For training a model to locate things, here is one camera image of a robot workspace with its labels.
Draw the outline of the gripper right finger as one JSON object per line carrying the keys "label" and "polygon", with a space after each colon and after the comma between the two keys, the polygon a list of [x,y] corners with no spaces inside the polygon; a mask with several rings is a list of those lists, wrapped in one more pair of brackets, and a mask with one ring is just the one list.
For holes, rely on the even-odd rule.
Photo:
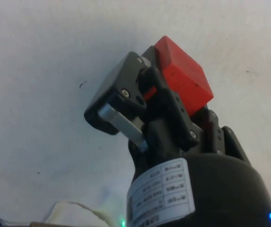
{"label": "gripper right finger", "polygon": [[237,136],[228,126],[220,127],[216,113],[207,106],[191,117],[192,122],[202,130],[200,143],[203,152],[235,157],[247,161],[247,155]]}

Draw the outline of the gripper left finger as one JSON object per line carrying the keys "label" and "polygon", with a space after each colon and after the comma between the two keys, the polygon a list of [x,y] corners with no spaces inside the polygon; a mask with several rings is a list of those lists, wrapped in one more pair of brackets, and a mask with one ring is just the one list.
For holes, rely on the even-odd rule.
{"label": "gripper left finger", "polygon": [[158,52],[129,52],[106,76],[84,113],[95,129],[122,133],[135,163],[198,154],[200,129],[182,96],[170,88],[158,65]]}

